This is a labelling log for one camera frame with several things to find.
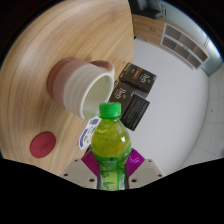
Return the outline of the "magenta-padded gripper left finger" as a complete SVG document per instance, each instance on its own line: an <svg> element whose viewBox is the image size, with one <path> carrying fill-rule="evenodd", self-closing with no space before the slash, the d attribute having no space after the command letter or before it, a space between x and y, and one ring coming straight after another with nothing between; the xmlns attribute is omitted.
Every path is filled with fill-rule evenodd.
<svg viewBox="0 0 224 224"><path fill-rule="evenodd" d="M97 189L100 168L91 150L81 159L73 159L61 177L84 188Z"/></svg>

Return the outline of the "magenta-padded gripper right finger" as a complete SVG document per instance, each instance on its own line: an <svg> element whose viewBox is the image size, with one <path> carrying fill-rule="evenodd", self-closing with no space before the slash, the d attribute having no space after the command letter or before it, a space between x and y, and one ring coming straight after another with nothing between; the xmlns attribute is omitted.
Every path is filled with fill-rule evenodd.
<svg viewBox="0 0 224 224"><path fill-rule="evenodd" d="M131 151L126 163L126 179L129 189L144 187L164 176L163 171L152 159L145 159L135 149Z"/></svg>

